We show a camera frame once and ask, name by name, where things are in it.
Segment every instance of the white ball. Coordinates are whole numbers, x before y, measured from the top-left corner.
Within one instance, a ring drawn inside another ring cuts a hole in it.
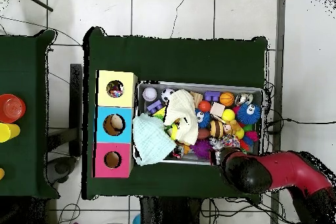
[[[147,87],[142,92],[142,97],[144,98],[145,101],[153,101],[154,99],[156,99],[157,96],[158,96],[158,93],[152,87]]]
[[[162,91],[162,93],[161,93],[162,101],[163,101],[164,103],[167,103],[168,100],[169,100],[169,98],[171,97],[171,94],[174,93],[174,92],[175,92],[175,90],[170,89],[170,88],[166,88],[166,89],[164,89],[164,90]]]

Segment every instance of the dark green surface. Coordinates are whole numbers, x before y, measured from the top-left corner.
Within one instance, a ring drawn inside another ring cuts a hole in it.
[[[47,47],[55,32],[34,37],[0,36],[0,94],[11,93],[26,104],[26,113],[15,121],[19,136],[0,143],[0,195],[58,198],[45,179],[47,149],[46,62]]]
[[[89,36],[88,139],[93,141],[95,71],[133,72],[138,80],[260,87],[264,85],[266,39],[253,41],[108,37],[100,28]],[[93,144],[88,144],[88,153]],[[135,164],[128,179],[92,178],[87,160],[87,197],[147,195],[189,197],[246,196],[223,182],[212,166]],[[258,200],[259,195],[251,196]]]

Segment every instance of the light blue cloth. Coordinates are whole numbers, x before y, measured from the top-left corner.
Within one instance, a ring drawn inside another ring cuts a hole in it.
[[[135,161],[140,166],[164,160],[176,147],[175,142],[164,132],[163,122],[144,113],[133,119],[133,141],[140,154],[140,158],[135,158]]]

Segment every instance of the red ball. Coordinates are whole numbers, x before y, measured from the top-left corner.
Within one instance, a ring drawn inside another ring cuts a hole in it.
[[[198,104],[198,109],[200,109],[202,112],[208,112],[211,109],[211,104],[209,101],[201,101]]]

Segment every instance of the orange ball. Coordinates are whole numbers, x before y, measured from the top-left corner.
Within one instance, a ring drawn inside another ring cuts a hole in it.
[[[200,109],[202,112],[208,112],[211,109],[211,104],[209,101],[201,101],[198,104],[198,109]]]
[[[220,95],[219,102],[225,106],[231,106],[234,103],[234,94],[225,92]]]

